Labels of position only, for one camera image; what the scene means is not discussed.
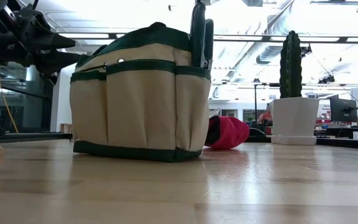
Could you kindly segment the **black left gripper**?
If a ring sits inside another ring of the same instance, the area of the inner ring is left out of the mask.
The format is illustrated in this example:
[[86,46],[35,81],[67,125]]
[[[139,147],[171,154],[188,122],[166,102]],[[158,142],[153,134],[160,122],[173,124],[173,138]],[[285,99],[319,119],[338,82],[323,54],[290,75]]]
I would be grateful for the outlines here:
[[35,65],[41,74],[49,77],[77,63],[80,55],[56,50],[44,54],[44,50],[74,47],[76,42],[58,33],[44,32],[44,16],[36,7],[35,4],[0,5],[3,34],[0,62]]

